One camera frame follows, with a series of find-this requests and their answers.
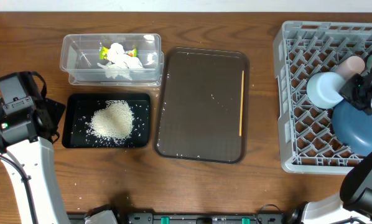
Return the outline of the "grey dishwasher rack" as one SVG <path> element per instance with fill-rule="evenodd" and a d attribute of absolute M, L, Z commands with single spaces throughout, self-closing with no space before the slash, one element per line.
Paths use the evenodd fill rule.
<path fill-rule="evenodd" d="M 279 86 L 281 166 L 288 173 L 345 175 L 363 156 L 333 132 L 332 110 L 313 105 L 309 78 L 372 54 L 372 23 L 285 21 L 273 42 Z"/>

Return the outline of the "wooden chopstick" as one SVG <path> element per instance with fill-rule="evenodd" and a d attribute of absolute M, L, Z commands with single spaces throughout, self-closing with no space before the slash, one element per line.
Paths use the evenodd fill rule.
<path fill-rule="evenodd" d="M 240 111 L 239 111 L 239 136 L 243 132 L 243 103 L 244 103 L 244 70 L 241 73 L 241 96 L 240 96 Z"/>

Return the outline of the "black food waste tray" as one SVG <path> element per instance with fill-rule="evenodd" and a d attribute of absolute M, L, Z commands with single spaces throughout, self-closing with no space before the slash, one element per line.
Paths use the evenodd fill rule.
<path fill-rule="evenodd" d="M 147 93 L 78 93 L 68 98 L 62 145 L 66 148 L 140 148 L 149 142 Z"/>

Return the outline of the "light blue bowl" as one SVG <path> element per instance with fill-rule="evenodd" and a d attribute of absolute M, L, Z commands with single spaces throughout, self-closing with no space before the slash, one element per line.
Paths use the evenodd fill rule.
<path fill-rule="evenodd" d="M 314 106 L 330 109 L 343 100 L 338 92 L 344 84 L 344 78 L 335 72 L 316 73 L 307 83 L 307 96 Z"/>

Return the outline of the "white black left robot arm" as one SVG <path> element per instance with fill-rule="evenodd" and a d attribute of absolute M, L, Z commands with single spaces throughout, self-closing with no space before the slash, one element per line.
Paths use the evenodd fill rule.
<path fill-rule="evenodd" d="M 0 160 L 11 180 L 22 223 L 70 223 L 53 154 L 53 144 L 42 137 L 0 146 Z"/>

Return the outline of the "pink cup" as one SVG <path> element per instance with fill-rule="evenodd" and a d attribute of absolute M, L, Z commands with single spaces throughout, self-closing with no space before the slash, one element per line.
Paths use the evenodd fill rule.
<path fill-rule="evenodd" d="M 358 56 L 351 56 L 344 60 L 336 69 L 335 73 L 340 75 L 345 81 L 356 74 L 361 74 L 366 67 L 365 61 Z"/>

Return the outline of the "white rice pile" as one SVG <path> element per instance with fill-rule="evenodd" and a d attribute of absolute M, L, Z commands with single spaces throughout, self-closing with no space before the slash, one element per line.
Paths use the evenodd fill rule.
<path fill-rule="evenodd" d="M 134 113 L 124 100 L 108 100 L 87 123 L 87 135 L 101 140 L 123 142 L 131 137 Z"/>

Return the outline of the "clear plastic waste bin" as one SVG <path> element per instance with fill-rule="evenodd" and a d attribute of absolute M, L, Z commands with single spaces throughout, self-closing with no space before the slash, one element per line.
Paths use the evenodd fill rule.
<path fill-rule="evenodd" d="M 72 85 L 159 86 L 164 53 L 158 34 L 69 34 L 60 69 Z"/>

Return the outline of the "brown serving tray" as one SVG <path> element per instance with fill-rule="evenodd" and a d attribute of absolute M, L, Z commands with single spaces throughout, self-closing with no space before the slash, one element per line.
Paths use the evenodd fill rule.
<path fill-rule="evenodd" d="M 156 153 L 166 158 L 224 164 L 242 161 L 248 131 L 248 82 L 249 59 L 241 52 L 173 48 L 165 61 L 159 94 Z"/>

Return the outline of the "dark blue plate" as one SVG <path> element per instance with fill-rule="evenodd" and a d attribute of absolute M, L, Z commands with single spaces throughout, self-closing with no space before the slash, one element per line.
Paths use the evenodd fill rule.
<path fill-rule="evenodd" d="M 350 146 L 353 153 L 367 156 L 372 152 L 372 114 L 343 100 L 334 108 L 331 123 L 338 140 Z"/>

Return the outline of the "white tissue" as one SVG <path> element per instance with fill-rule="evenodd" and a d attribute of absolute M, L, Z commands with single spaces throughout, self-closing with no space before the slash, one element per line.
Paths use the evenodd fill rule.
<path fill-rule="evenodd" d="M 118 47 L 121 46 L 119 43 L 113 43 L 111 47 L 115 45 Z M 105 71 L 106 78 L 121 76 L 127 80 L 132 80 L 133 78 L 130 76 L 130 70 L 144 68 L 138 57 L 130 57 L 128 55 L 117 55 L 113 58 L 109 57 L 107 61 L 108 63 L 106 65 L 102 65 L 99 62 L 97 63 L 97 66 Z"/>

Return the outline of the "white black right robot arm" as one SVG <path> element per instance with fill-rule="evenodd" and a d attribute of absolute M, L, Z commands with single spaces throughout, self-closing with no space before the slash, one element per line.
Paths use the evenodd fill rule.
<path fill-rule="evenodd" d="M 372 74 L 348 81 L 344 98 L 372 112 Z M 318 202 L 302 204 L 287 223 L 372 223 L 372 152 L 345 176 L 340 192 Z"/>

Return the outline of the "yellow green snack wrapper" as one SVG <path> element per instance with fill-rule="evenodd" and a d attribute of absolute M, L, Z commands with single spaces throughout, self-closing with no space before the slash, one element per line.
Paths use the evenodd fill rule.
<path fill-rule="evenodd" d="M 109 57 L 113 58 L 114 56 L 117 56 L 117 55 L 128 55 L 130 57 L 137 57 L 137 49 L 125 51 L 122 45 L 120 47 L 115 45 L 114 47 L 110 47 L 110 48 L 101 47 L 100 52 L 99 52 L 99 59 L 108 60 Z"/>

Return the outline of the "green bowl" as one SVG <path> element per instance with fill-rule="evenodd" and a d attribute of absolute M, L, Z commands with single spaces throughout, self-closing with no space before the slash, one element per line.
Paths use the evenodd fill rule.
<path fill-rule="evenodd" d="M 367 68 L 368 73 L 372 72 L 372 54 L 367 58 L 366 68 Z"/>

